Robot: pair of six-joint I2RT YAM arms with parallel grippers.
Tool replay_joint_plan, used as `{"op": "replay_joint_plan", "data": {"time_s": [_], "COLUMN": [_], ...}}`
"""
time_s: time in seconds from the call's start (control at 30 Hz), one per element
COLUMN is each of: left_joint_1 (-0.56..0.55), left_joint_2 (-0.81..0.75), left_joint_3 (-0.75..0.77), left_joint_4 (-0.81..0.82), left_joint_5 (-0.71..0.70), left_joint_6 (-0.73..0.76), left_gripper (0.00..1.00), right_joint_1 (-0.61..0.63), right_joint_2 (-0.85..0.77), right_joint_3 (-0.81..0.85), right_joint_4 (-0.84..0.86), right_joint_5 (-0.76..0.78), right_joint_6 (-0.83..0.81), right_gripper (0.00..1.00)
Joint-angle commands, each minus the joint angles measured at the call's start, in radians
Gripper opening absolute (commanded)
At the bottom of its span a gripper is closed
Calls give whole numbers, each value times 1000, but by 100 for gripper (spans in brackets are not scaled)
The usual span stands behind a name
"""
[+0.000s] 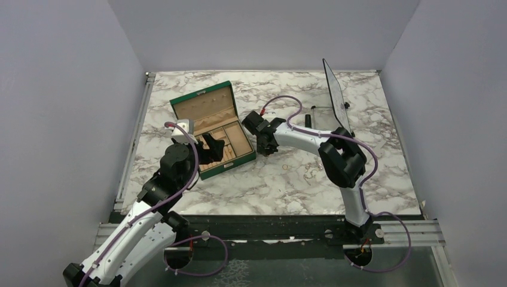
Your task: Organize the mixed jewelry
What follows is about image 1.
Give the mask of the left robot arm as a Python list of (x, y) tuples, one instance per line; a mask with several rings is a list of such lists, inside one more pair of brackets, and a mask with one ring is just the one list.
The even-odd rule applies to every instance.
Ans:
[(174, 140), (160, 167), (143, 186), (128, 214), (82, 263), (63, 271), (67, 286), (126, 286), (158, 252), (188, 237), (188, 221), (172, 210), (198, 178), (198, 168), (223, 159), (225, 142), (203, 134), (204, 141)]

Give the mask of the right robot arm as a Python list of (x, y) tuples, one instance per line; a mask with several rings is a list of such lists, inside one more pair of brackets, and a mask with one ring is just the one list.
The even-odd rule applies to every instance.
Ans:
[(252, 111), (242, 121), (256, 137), (256, 150), (267, 157), (280, 146), (300, 149), (318, 156), (328, 179), (339, 187), (345, 207), (345, 235), (352, 243), (363, 243), (374, 234), (362, 184), (365, 180), (366, 155), (359, 141), (343, 127), (326, 132), (292, 125), (282, 118), (266, 120)]

